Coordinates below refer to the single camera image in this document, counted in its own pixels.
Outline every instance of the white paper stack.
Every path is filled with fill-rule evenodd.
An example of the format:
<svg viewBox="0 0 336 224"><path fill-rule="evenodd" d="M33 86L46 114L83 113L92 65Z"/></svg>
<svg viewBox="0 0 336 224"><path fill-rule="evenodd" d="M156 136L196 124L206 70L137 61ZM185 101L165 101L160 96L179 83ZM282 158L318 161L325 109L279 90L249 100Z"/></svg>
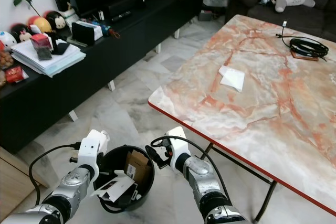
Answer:
<svg viewBox="0 0 336 224"><path fill-rule="evenodd" d="M56 42L59 44L65 41L58 39ZM86 56L78 47L69 45L63 55L52 55L50 60L39 60L30 40L14 45L12 51L14 59L49 77L61 73L64 69L71 67Z"/></svg>

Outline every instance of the charging cable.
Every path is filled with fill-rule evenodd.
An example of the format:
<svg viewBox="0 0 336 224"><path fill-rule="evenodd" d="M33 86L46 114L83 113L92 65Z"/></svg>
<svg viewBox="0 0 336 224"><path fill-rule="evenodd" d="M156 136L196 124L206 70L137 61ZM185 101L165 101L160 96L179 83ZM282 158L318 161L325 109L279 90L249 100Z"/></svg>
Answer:
<svg viewBox="0 0 336 224"><path fill-rule="evenodd" d="M276 34L277 38L281 38L282 42L290 48L291 51L297 52L298 54L313 57L321 58L327 61L324 57L328 54L329 48L324 44L318 42L317 40L310 39L307 37L299 36L284 36L284 29L287 25L287 21L284 21L282 24L282 33ZM285 43L284 38L293 38L290 40L289 45Z"/></svg>

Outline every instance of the cushion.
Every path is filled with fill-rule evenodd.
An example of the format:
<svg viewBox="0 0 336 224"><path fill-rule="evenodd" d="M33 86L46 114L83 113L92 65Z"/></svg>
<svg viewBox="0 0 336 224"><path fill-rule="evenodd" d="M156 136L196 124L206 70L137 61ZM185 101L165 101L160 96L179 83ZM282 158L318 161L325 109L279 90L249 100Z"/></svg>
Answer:
<svg viewBox="0 0 336 224"><path fill-rule="evenodd" d="M324 24L324 12L306 6L287 6L283 13L277 13L274 7L256 5L247 12L247 16L282 25L287 21L287 27L303 33L320 37Z"/></svg>
<svg viewBox="0 0 336 224"><path fill-rule="evenodd" d="M336 12L336 0L329 0L325 9L330 12Z"/></svg>
<svg viewBox="0 0 336 224"><path fill-rule="evenodd" d="M325 13L322 38L336 42L336 13Z"/></svg>

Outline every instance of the red packet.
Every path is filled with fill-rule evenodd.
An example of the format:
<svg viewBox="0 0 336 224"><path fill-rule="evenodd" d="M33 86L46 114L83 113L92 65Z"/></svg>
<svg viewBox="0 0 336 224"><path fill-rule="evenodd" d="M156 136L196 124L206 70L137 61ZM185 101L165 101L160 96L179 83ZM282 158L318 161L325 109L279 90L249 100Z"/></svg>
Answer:
<svg viewBox="0 0 336 224"><path fill-rule="evenodd" d="M21 81L24 79L22 68L20 66L6 70L6 79L8 83Z"/></svg>
<svg viewBox="0 0 336 224"><path fill-rule="evenodd" d="M5 45L2 43L2 41L0 41L0 51L1 50L5 50Z"/></svg>

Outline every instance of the wooden cabinet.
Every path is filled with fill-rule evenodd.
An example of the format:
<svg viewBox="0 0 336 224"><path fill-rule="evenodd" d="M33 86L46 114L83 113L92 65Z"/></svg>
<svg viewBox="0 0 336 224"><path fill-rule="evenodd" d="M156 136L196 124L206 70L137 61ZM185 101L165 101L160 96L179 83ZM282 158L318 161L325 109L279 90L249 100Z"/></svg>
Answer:
<svg viewBox="0 0 336 224"><path fill-rule="evenodd" d="M37 183L47 186L37 174ZM3 221L32 191L28 166L0 148L0 221Z"/></svg>

